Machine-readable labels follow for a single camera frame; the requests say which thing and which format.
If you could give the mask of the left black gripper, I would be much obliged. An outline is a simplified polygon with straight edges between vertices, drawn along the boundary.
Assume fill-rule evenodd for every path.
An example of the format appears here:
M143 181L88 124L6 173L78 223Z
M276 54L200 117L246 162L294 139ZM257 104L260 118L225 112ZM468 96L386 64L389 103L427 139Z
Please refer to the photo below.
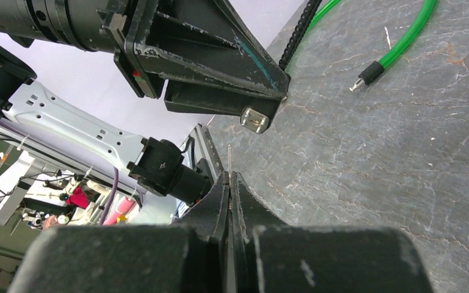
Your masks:
M272 115L287 77L228 1L108 1L98 9L114 63L139 97L172 112Z

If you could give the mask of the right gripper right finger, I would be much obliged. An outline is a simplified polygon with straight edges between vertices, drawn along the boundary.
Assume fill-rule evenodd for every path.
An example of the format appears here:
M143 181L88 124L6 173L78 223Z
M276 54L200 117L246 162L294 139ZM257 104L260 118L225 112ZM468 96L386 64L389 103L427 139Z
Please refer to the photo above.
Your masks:
M413 242L387 226L291 226L231 178L239 292L432 292Z

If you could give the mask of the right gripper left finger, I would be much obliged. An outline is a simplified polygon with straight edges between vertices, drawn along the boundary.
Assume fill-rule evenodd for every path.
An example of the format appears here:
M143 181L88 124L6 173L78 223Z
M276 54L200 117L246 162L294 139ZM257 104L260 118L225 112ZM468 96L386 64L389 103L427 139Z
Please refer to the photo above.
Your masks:
M29 247L9 292L225 292L228 175L171 225L56 226Z

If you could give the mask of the black cable padlock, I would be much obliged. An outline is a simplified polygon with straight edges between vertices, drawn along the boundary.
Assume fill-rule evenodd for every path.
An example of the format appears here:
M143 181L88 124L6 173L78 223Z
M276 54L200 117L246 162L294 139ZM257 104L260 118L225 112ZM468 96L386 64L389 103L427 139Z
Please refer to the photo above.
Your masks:
M294 30L283 50L281 58L278 61L278 66L283 72L286 71L288 65L290 64L293 55L295 54L302 39L304 38L307 29L313 21L313 18L316 12L318 11L321 3L321 0L307 1L307 4L303 9L303 12L301 13L297 24L295 25ZM281 105L281 103L287 99L288 87L291 81L291 77L288 73L285 73L285 75L288 81L285 95L277 100L265 100L265 102L271 103L272 115L266 115L264 113L259 112L252 106L247 106L240 117L240 124L243 127L257 134L262 134L269 128L269 125L271 124L272 120L276 115L279 105Z

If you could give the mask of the small key bunch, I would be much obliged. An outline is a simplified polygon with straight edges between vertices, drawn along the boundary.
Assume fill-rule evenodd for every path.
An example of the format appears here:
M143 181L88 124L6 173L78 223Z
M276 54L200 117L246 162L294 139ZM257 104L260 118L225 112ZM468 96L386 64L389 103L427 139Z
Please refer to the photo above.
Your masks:
M228 150L227 150L227 156L228 156L228 172L229 176L232 176L233 173L233 156L232 156L232 145L228 145Z

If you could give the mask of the green cable lock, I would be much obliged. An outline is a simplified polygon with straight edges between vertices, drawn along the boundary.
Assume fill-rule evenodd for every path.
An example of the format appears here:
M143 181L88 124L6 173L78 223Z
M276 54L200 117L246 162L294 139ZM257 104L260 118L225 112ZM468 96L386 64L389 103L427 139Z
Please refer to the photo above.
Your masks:
M318 22L321 21L337 4L342 1L328 1L324 6L313 14L306 28L306 33L314 29ZM436 8L438 1L421 1L420 9L412 22L407 26L402 36L392 44L388 29L385 28L386 41L388 41L388 51L379 59L372 61L357 76L357 80L349 88L351 92L355 92L363 86L369 86L381 77L404 53L411 44L418 38L421 31L431 18L432 12Z

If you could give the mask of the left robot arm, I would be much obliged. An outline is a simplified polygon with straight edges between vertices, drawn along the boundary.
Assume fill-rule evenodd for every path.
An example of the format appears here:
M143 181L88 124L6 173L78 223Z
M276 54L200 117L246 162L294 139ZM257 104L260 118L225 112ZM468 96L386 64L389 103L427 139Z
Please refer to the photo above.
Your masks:
M229 1L0 1L0 32L23 47L43 40L111 53L137 96L162 98L171 112L236 116L257 134L289 89L284 64ZM194 204L213 184L183 164L173 143L123 131L68 104L2 48L0 118L71 141L161 197Z

